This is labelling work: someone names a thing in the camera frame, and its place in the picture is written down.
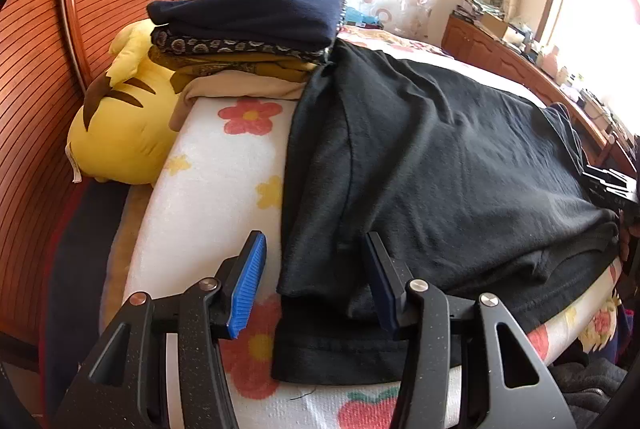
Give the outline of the navy folded garment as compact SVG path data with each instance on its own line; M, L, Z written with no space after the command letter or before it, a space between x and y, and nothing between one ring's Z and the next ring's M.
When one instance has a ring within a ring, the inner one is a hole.
M330 48L345 0L156 0L146 6L154 27L198 39L248 39Z

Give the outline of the mustard folded garment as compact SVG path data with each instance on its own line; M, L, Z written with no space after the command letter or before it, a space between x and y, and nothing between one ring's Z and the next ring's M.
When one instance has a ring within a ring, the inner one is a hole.
M215 75L223 71L240 71L301 84L306 82L318 67L317 63L303 61L294 56L257 52L175 56L152 46L148 56L155 64L174 72L171 76L171 85L175 93L179 93L195 78Z

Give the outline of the beige folded garment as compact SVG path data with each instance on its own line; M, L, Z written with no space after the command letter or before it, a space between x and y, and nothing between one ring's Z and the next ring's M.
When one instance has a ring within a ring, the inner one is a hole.
M186 84L169 119L169 128L179 131L199 98L266 98L298 100L306 87L305 82L289 82L270 76L224 70L196 77Z

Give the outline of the white flower print towel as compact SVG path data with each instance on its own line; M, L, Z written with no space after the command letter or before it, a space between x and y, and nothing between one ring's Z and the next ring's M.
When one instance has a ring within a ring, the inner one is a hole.
M248 233L268 255L250 323L221 346L243 428L385 428L397 383L301 386L270 376L280 315L280 219L291 101L201 99L183 124L155 184L131 258L126 293L182 293L239 253Z

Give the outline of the patterned folded garment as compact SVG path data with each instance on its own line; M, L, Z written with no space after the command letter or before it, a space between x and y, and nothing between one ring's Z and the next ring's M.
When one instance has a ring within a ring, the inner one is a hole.
M166 26L154 27L151 42L160 52L172 56L212 56L213 54L263 53L276 56L292 56L306 62L326 62L330 48L305 50L259 40L248 39L198 39L171 33Z

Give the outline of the stack of papers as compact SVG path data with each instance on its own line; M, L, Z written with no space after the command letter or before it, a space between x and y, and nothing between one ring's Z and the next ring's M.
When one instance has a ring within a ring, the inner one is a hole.
M491 15L498 20L503 20L506 15L500 7L488 4L484 0L460 0L454 11L471 21L479 20L483 15Z

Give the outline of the black printed t-shirt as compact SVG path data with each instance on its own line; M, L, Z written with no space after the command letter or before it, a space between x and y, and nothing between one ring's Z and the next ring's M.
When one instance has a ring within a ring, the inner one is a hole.
M563 311L618 253L585 162L559 106L338 40L288 137L273 378L399 379L406 346L378 322L370 232L444 293L494 293L524 331Z

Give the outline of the window with wooden frame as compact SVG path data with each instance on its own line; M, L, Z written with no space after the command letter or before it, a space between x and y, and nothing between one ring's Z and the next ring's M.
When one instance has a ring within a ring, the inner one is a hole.
M542 42L580 89L639 132L639 22L631 0L552 0Z

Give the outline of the cardboard box on cabinet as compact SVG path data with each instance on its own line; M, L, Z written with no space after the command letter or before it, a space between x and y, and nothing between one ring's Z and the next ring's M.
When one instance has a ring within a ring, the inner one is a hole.
M480 17L480 25L499 39L503 39L504 36L506 36L506 31L509 28L509 24L507 22L504 22L502 19L498 19L495 15L489 13L484 13Z

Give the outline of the pink bottle on cabinet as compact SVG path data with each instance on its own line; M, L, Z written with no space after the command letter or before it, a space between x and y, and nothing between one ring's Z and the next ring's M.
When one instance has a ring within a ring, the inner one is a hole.
M547 46L541 50L538 56L538 67L551 79L555 79L558 76L558 55L559 48L557 46Z

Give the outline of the yellow pikachu plush toy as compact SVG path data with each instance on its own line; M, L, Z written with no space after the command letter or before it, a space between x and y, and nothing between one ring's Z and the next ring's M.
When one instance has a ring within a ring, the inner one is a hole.
M172 71L149 58L153 28L149 20L124 27L108 49L112 64L87 89L65 146L75 183L138 186L160 176L176 138L169 119L178 96Z

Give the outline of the wooden low cabinet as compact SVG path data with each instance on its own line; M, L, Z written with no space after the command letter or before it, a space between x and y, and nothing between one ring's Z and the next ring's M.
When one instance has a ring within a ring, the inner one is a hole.
M491 38L475 25L451 13L442 36L442 50L456 60L517 82L544 104L562 103L582 139L588 160L599 167L611 167L631 177L636 166L614 134L606 136L586 112L534 64Z

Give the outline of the blue tissue package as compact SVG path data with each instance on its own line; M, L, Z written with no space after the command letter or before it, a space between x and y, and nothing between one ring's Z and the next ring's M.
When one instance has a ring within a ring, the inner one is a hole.
M376 16L367 15L353 7L347 7L344 13L343 24L366 28L367 30L382 30L383 24Z

